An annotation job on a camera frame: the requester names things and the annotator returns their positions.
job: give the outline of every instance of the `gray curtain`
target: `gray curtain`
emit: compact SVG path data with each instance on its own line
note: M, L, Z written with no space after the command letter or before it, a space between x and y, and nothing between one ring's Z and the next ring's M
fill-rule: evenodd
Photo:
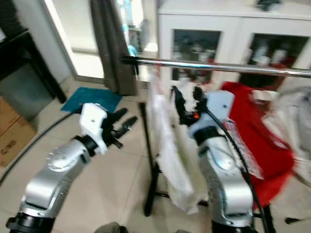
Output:
M106 87L120 95L136 95L135 71L120 62L120 57L129 53L115 0L90 0L90 7Z

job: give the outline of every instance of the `white cabinet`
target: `white cabinet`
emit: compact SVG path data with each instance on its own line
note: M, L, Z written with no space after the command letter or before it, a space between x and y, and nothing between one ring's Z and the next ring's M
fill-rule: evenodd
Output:
M311 6L284 1L276 13L249 0L166 0L158 10L162 59L310 68ZM198 83L242 81L277 89L283 78L161 68L165 87L183 77Z

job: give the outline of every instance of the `blue mat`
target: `blue mat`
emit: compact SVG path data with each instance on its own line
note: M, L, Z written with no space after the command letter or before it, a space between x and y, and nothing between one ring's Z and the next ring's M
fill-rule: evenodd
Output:
M69 98L69 100L67 100L61 110L73 112L84 103L98 103L109 112L113 113L121 98L122 96L115 94L110 90L80 87Z

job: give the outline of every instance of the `cardboard box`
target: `cardboard box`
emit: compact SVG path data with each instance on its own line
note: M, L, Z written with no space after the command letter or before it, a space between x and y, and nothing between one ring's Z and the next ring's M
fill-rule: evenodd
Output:
M0 136L0 166L7 166L35 136L36 132L23 117Z
M20 115L0 96L0 136L19 118Z

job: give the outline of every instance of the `white cloth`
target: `white cloth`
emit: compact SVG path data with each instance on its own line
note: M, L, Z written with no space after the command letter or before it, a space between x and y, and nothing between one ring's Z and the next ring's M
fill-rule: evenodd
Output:
M311 217L311 83L288 83L273 102L274 111L263 122L294 152L293 176L273 200L275 208L286 217Z
M197 203L205 197L206 184L197 164L197 148L191 142L185 126L174 122L172 130L169 113L172 106L161 94L157 73L149 85L148 119L151 122L159 156L157 163L167 179L168 193L174 205L188 214L198 212Z

